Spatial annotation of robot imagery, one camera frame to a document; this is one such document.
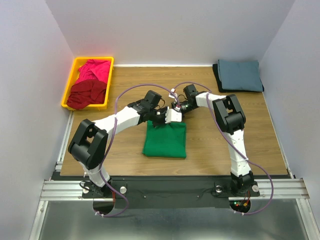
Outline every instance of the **dark red cloth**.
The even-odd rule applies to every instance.
[[[107,84],[97,79],[87,79],[71,87],[66,104],[76,110],[84,109],[89,104],[103,104]]]
[[[79,68],[79,78],[76,80],[75,84],[88,79],[96,79],[107,83],[110,64],[111,62],[106,60],[89,59],[82,67]]]

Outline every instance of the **gray wall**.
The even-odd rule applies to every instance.
[[[297,0],[260,63],[265,99],[289,166],[320,225],[320,1]]]
[[[45,1],[1,1],[0,16],[0,239],[26,240],[68,120],[73,54]]]
[[[294,0],[46,0],[75,56],[116,64],[261,60]]]

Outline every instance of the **plastic container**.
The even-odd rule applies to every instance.
[[[104,99],[104,103],[102,104],[90,104],[88,106],[86,106],[85,108],[83,108],[82,110],[104,110],[107,109],[107,103],[108,103],[108,95],[109,95],[109,89],[110,89],[110,83],[111,83],[111,76],[112,76],[112,71],[114,68],[114,58],[112,56],[97,56],[97,57],[76,57],[73,61],[73,65],[72,65],[72,69],[69,75],[69,79],[68,82],[65,86],[65,90],[64,90],[64,95],[61,101],[61,106],[64,108],[67,108],[69,110],[74,111],[75,109],[73,109],[72,107],[69,107],[67,105],[67,100],[68,97],[70,95],[70,89],[71,87],[75,84],[76,80],[79,78],[79,71],[78,69],[83,66],[87,60],[89,59],[98,59],[98,60],[106,60],[106,61],[110,61],[110,71],[109,71],[109,76],[108,76],[108,82],[106,84],[106,92],[105,92],[105,99]]]

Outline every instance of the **wooden table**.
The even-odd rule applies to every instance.
[[[116,97],[127,88],[141,83],[155,83],[171,89],[186,81],[201,83],[219,93],[211,67],[115,67],[109,92],[107,110],[80,110],[74,112],[70,132],[71,141],[79,123],[105,118],[114,113]],[[177,92],[183,93],[183,86]],[[128,103],[142,99],[148,90],[162,95],[166,105],[173,101],[160,88],[144,86],[130,90],[118,103],[120,111]],[[263,166],[270,174],[287,174],[275,131],[262,93],[236,93],[246,115],[244,143],[248,158]],[[229,175],[231,161],[223,139],[207,108],[201,107],[186,114],[186,159],[146,157],[142,149],[146,136],[146,123],[128,128],[114,138],[104,167],[112,176],[177,176],[177,175]],[[251,166],[255,175],[263,172]],[[65,153],[61,176],[83,176],[84,170],[68,153]]]

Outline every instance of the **green cloth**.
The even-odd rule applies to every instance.
[[[147,122],[142,153],[148,157],[186,158],[186,124],[171,122],[154,127]]]

